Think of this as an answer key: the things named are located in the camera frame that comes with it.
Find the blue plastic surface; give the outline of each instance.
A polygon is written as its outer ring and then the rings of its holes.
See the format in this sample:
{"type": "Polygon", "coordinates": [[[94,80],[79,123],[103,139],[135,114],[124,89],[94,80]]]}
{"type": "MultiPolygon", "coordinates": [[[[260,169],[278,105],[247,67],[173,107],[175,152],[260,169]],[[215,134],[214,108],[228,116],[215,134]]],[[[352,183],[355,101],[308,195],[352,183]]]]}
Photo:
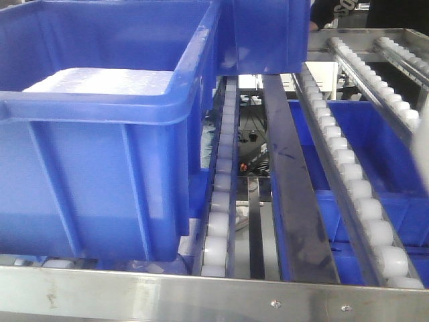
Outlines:
{"type": "Polygon", "coordinates": [[[219,14],[210,1],[34,1],[0,11],[1,253],[176,258],[190,181],[204,178],[219,14]],[[21,92],[71,67],[174,73],[166,94],[152,97],[21,92]]]}
{"type": "Polygon", "coordinates": [[[306,60],[309,0],[222,0],[219,74],[299,72],[306,60]]]}
{"type": "MultiPolygon", "coordinates": [[[[299,102],[291,101],[290,105],[341,281],[362,284],[359,265],[299,102]]],[[[329,105],[424,284],[429,286],[429,198],[410,151],[370,103],[337,101],[329,105]]]]}

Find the bolt head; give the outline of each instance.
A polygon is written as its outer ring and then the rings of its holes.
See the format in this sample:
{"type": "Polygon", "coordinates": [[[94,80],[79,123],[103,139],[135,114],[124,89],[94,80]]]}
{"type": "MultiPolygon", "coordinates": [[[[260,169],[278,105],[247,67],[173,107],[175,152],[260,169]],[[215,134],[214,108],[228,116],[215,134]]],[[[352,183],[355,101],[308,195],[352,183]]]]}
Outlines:
{"type": "Polygon", "coordinates": [[[282,307],[282,302],[274,300],[271,302],[271,306],[275,309],[279,309],[280,307],[282,307]]]}
{"type": "Polygon", "coordinates": [[[341,311],[344,313],[350,313],[351,311],[353,311],[353,308],[350,305],[343,305],[341,307],[341,311]]]}

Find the aluminum rail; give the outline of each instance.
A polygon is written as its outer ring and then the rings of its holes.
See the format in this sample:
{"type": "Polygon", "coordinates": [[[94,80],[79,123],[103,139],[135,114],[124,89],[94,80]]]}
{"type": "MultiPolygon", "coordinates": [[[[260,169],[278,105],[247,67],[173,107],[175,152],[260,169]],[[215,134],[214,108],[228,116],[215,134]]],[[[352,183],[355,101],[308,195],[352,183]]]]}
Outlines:
{"type": "MultiPolygon", "coordinates": [[[[363,224],[359,220],[359,216],[357,214],[356,207],[353,203],[353,199],[350,196],[350,193],[346,187],[344,180],[341,177],[337,166],[335,165],[332,154],[328,147],[328,143],[326,142],[322,130],[318,124],[315,112],[313,112],[312,110],[312,104],[309,99],[309,94],[306,93],[303,77],[300,74],[293,74],[292,80],[294,82],[298,98],[301,102],[302,110],[306,117],[308,127],[310,129],[314,145],[316,146],[317,153],[320,157],[320,161],[322,163],[326,178],[328,179],[329,185],[336,196],[336,201],[341,210],[341,215],[347,228],[347,232],[349,233],[351,244],[360,263],[363,278],[367,285],[387,286],[387,280],[383,277],[374,250],[369,243],[369,240],[363,228],[363,224]]],[[[362,171],[363,179],[367,180],[368,178],[365,174],[365,171],[362,171]]],[[[379,200],[379,196],[374,191],[374,189],[371,188],[371,190],[373,198],[379,200]]],[[[393,229],[393,225],[391,224],[389,217],[384,210],[382,210],[382,215],[383,220],[388,222],[392,229],[393,246],[404,250],[404,245],[402,244],[400,238],[393,229]]],[[[410,260],[410,257],[408,255],[406,256],[408,260],[408,277],[414,278],[417,281],[421,282],[420,277],[416,272],[412,261],[410,260]]]]}

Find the metal support beam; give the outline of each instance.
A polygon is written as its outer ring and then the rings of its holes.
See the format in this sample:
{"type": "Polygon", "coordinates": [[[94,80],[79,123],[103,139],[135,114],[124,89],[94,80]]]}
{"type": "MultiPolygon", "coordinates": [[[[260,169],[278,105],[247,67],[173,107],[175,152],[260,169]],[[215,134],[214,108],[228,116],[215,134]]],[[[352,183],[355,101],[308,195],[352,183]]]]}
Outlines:
{"type": "Polygon", "coordinates": [[[261,209],[259,206],[259,180],[257,176],[247,178],[247,188],[249,191],[250,278],[263,280],[265,279],[265,268],[263,263],[261,209]]]}
{"type": "MultiPolygon", "coordinates": [[[[285,236],[278,243],[285,243],[282,247],[286,247],[288,255],[287,260],[281,261],[283,274],[289,270],[294,281],[338,284],[338,272],[282,80],[280,75],[264,75],[262,81],[274,209],[275,215],[281,217],[285,236]]],[[[279,249],[279,257],[284,256],[279,249]]]]}

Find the stainless steel frame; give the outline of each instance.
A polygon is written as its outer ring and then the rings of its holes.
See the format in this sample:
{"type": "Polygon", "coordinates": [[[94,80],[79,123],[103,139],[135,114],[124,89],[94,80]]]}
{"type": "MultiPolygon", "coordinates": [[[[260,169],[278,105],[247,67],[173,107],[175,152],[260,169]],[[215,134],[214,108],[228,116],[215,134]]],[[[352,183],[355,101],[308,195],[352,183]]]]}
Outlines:
{"type": "Polygon", "coordinates": [[[7,266],[0,267],[0,284],[2,322],[426,322],[429,316],[425,290],[7,266]]]}

